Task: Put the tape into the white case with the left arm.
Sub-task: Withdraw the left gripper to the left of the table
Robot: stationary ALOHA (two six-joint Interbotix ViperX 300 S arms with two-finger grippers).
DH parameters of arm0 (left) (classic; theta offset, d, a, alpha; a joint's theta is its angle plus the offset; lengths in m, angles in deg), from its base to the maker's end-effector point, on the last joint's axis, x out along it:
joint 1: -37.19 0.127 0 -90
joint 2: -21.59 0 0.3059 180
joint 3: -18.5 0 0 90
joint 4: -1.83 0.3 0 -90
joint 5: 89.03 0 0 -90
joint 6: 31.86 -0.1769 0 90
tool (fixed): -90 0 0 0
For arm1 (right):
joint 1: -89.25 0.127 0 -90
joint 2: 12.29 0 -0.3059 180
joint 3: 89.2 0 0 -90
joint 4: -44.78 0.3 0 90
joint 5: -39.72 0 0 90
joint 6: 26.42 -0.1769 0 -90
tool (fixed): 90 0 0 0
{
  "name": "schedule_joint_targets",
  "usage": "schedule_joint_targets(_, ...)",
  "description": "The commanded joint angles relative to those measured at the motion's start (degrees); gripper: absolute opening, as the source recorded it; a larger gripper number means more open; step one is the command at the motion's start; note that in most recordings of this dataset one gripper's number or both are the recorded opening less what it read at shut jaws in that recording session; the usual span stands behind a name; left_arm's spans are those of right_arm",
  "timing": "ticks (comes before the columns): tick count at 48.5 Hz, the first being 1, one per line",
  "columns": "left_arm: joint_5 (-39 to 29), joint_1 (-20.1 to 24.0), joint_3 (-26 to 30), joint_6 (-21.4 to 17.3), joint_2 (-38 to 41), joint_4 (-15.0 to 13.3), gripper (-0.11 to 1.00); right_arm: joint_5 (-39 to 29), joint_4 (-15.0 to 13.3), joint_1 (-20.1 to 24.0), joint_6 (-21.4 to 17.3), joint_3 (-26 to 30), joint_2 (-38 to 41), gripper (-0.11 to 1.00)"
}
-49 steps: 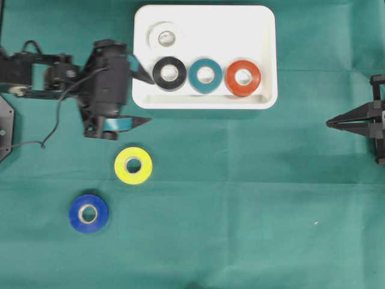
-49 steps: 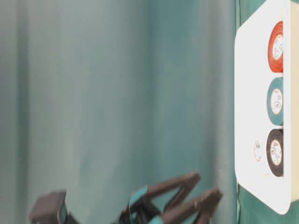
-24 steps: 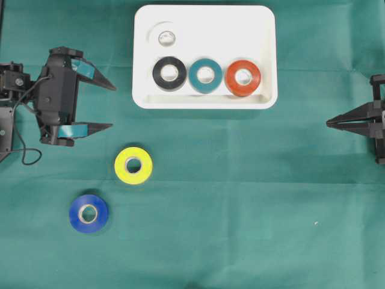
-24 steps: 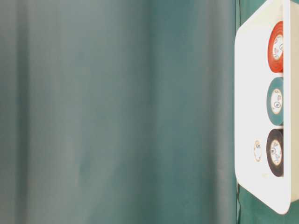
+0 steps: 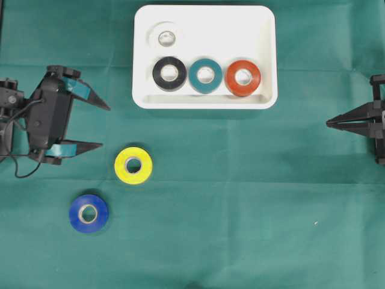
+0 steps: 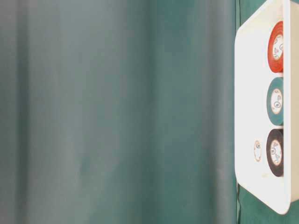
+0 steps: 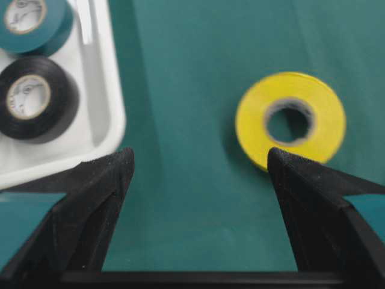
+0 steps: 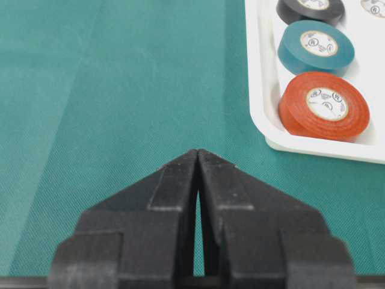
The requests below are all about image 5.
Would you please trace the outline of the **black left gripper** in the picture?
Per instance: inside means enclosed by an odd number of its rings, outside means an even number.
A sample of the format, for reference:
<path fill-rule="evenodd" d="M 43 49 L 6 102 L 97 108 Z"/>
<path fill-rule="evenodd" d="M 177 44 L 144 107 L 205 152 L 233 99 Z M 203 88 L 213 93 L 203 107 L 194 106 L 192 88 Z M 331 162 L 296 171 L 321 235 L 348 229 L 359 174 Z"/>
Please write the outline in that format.
<path fill-rule="evenodd" d="M 30 97 L 26 110 L 28 157 L 38 163 L 60 164 L 102 146 L 102 143 L 65 140 L 74 98 L 104 110 L 110 107 L 83 80 L 81 73 L 64 66 L 48 66 Z"/>

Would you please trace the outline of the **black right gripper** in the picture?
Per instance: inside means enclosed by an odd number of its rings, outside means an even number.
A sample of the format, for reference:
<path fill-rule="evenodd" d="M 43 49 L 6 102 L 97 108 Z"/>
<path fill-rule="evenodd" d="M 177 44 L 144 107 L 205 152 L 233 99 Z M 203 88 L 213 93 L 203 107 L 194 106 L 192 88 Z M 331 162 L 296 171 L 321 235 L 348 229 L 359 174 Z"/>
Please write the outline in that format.
<path fill-rule="evenodd" d="M 368 138 L 375 137 L 375 161 L 377 164 L 384 164 L 384 101 L 381 100 L 380 86 L 384 84 L 384 74 L 372 75 L 370 78 L 374 102 L 367 102 L 353 110 L 340 114 L 326 121 L 329 128 L 348 131 Z M 356 122 L 360 120 L 369 120 L 371 111 L 379 109 L 380 112 L 374 117 L 374 123 Z M 380 124 L 380 130 L 374 132 L 375 123 Z"/>

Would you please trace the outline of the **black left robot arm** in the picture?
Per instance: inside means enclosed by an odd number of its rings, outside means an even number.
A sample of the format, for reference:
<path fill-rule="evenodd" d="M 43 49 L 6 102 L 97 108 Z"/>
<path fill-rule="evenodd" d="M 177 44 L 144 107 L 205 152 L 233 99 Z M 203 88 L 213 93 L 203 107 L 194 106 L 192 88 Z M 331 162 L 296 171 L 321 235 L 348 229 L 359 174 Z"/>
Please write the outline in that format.
<path fill-rule="evenodd" d="M 67 140 L 67 127 L 75 99 L 109 110 L 110 107 L 81 79 L 81 72 L 50 65 L 30 98 L 17 88 L 18 82 L 1 80 L 1 158 L 11 156 L 13 130 L 23 119 L 29 145 L 27 157 L 60 165 L 65 158 L 99 148 L 99 143 Z"/>

